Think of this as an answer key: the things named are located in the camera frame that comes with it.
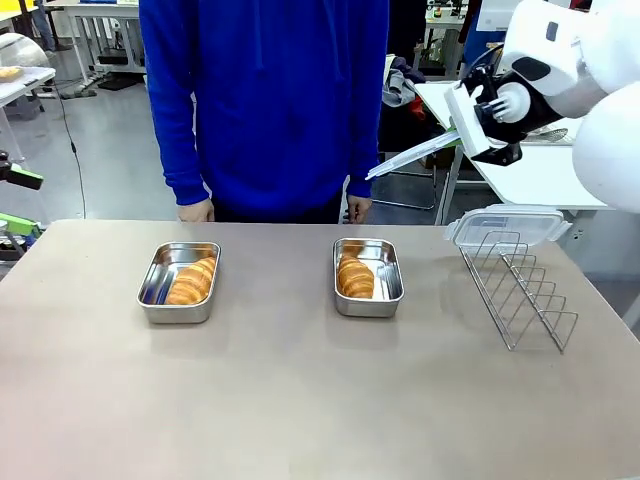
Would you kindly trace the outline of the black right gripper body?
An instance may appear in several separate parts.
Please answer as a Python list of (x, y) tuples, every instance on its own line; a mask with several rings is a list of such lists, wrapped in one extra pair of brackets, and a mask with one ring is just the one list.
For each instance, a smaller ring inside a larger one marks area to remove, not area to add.
[(521, 122), (526, 108), (513, 101), (490, 101), (473, 107), (468, 153), (475, 161), (509, 166), (522, 158), (520, 141), (526, 136)]

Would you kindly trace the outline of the person's left hand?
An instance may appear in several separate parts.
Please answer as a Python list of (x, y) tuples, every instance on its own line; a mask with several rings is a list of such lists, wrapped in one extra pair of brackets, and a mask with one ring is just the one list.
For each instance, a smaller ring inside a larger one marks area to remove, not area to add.
[(348, 195), (344, 220), (349, 224), (364, 224), (373, 204), (371, 198)]

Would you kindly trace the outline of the person's right hand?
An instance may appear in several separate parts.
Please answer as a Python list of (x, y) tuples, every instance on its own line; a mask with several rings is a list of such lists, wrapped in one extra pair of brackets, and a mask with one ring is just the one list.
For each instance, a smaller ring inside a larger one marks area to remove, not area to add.
[(214, 222), (214, 205), (210, 199), (190, 205), (181, 205), (178, 207), (178, 217), (182, 222)]

